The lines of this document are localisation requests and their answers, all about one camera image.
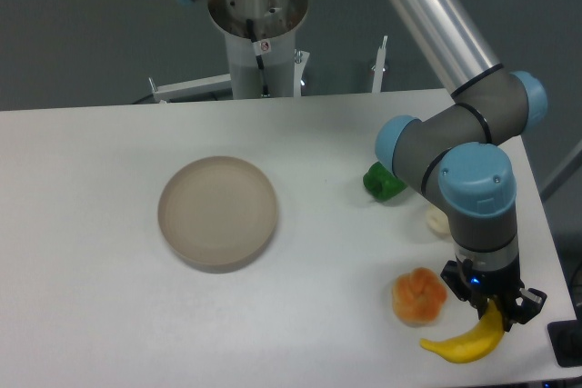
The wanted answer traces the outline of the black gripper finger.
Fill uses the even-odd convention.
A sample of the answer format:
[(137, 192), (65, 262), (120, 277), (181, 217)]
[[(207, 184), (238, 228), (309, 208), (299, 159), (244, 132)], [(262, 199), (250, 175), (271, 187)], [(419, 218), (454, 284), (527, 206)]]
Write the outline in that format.
[(547, 300), (547, 294), (534, 288), (520, 288), (500, 297), (503, 328), (509, 332), (514, 324), (526, 324), (538, 316)]
[(447, 261), (440, 278), (459, 301), (469, 303), (477, 311), (478, 318), (483, 316), (483, 294), (463, 276), (457, 261)]

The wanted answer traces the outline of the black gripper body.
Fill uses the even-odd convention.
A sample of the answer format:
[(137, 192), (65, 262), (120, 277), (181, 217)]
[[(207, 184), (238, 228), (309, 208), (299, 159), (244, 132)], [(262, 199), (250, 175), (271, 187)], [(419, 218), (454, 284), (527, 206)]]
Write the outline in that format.
[(500, 297), (512, 291), (518, 291), (524, 284), (520, 277), (519, 256), (505, 267), (492, 271), (478, 270), (473, 263), (466, 259), (460, 262), (459, 270), (470, 283), (474, 284), (480, 293), (483, 294), (483, 309), (485, 300), (494, 300), (499, 308)]

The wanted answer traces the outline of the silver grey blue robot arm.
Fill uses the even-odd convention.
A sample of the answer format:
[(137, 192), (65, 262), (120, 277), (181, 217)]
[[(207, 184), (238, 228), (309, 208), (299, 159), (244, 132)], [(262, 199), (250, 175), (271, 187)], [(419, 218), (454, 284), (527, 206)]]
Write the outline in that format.
[[(505, 330), (528, 323), (546, 296), (520, 277), (517, 185), (500, 146), (545, 115), (546, 92), (532, 75), (505, 69), (458, 0), (390, 1), (453, 104), (425, 121), (392, 118), (376, 158), (447, 215), (455, 257), (441, 275), (455, 296), (479, 313), (494, 303)], [(294, 51), (280, 39), (302, 24), (307, 0), (207, 2), (215, 26), (243, 46), (228, 55), (234, 97), (290, 96)]]

